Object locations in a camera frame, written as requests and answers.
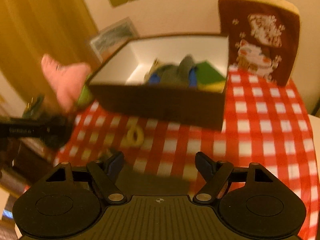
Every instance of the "white wall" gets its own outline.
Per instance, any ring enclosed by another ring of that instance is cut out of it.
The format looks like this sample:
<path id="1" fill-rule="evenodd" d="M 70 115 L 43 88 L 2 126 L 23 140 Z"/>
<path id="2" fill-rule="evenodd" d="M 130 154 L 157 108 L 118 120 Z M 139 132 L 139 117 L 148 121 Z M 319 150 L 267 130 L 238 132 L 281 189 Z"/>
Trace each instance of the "white wall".
<path id="1" fill-rule="evenodd" d="M 21 99 L 15 89 L 10 85 L 3 73 L 0 71 L 0 94 L 4 99 L 1 108 L 6 114 L 13 117 L 21 117 L 26 108 L 26 103 Z"/>
<path id="2" fill-rule="evenodd" d="M 292 75 L 310 112 L 320 95 L 320 0 L 287 0 L 302 20 L 299 55 Z M 137 0 L 112 8 L 108 0 L 85 0 L 101 30 L 127 16 L 140 35 L 220 32 L 218 0 Z"/>

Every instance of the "black circular pad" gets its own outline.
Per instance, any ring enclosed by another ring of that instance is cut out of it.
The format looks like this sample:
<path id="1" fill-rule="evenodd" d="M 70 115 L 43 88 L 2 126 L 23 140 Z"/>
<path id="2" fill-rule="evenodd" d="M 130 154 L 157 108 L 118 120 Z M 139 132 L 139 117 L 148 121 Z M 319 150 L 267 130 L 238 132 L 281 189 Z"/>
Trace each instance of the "black circular pad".
<path id="1" fill-rule="evenodd" d="M 271 184 L 244 186 L 227 193 L 218 207 L 221 218 L 247 237 L 274 239 L 292 235 L 304 221 L 305 207 L 289 189 Z"/>
<path id="2" fill-rule="evenodd" d="M 258 216 L 271 217 L 282 211 L 283 203 L 272 196 L 258 195 L 247 200 L 247 208 Z"/>
<path id="3" fill-rule="evenodd" d="M 64 238 L 92 225 L 100 214 L 100 202 L 92 192 L 74 185 L 38 187 L 22 195 L 13 209 L 19 214 L 14 217 L 17 226 L 28 235 Z"/>
<path id="4" fill-rule="evenodd" d="M 71 198 L 64 195 L 49 195 L 36 203 L 37 210 L 46 216 L 58 216 L 68 212 L 73 206 Z"/>

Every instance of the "table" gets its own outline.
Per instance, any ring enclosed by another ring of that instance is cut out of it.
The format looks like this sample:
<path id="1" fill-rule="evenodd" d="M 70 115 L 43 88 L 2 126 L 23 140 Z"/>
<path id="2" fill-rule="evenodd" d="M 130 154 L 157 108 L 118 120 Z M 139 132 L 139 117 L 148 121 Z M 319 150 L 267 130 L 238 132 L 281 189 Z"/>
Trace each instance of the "table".
<path id="1" fill-rule="evenodd" d="M 139 149 L 130 148 L 125 138 L 127 128 L 135 123 L 145 132 Z M 194 165 L 196 152 L 234 166 L 258 162 L 302 199 L 307 217 L 299 236 L 311 240 L 316 236 L 319 214 L 312 138 L 308 113 L 292 80 L 280 88 L 233 67 L 228 74 L 222 132 L 109 113 L 94 102 L 78 113 L 73 135 L 56 155 L 55 164 L 85 165 L 114 147 L 123 151 L 136 171 L 191 181 L 192 196 L 204 185 Z M 233 185 L 233 189 L 242 185 Z"/>

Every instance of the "framed picture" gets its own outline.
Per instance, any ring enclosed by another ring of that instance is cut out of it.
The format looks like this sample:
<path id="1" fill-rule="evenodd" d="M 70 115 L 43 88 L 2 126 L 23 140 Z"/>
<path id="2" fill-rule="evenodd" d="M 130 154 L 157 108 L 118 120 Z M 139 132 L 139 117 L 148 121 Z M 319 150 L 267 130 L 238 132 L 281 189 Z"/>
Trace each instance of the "framed picture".
<path id="1" fill-rule="evenodd" d="M 99 32 L 90 40 L 90 47 L 102 63 L 128 39 L 138 36 L 132 21 L 127 17 Z"/>

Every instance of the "cardboard box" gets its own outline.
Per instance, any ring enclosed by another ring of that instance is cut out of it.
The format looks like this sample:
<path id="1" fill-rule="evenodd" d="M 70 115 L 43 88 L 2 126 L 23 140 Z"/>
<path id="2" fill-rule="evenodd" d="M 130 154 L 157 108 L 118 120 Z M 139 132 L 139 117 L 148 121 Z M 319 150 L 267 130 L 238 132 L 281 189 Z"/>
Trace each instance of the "cardboard box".
<path id="1" fill-rule="evenodd" d="M 228 37 L 223 34 L 180 34 L 130 40 L 87 81 L 107 111 L 221 130 L 225 92 L 144 84 L 157 58 L 176 63 L 191 54 L 208 61 L 223 75 L 228 71 Z"/>

